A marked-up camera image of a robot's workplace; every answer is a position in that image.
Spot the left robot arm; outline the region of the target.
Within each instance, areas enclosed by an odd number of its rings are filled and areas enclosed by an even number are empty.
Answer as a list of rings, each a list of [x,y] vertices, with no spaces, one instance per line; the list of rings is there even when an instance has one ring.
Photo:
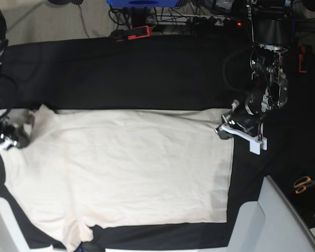
[[[223,62],[223,80],[232,91],[244,95],[235,100],[230,111],[222,115],[215,130],[223,140],[234,136],[263,142],[263,121],[272,111],[288,101],[288,79],[283,61],[292,43],[292,1],[245,1],[246,32],[251,45],[231,53]],[[250,52],[253,87],[234,87],[228,79],[228,64]]]

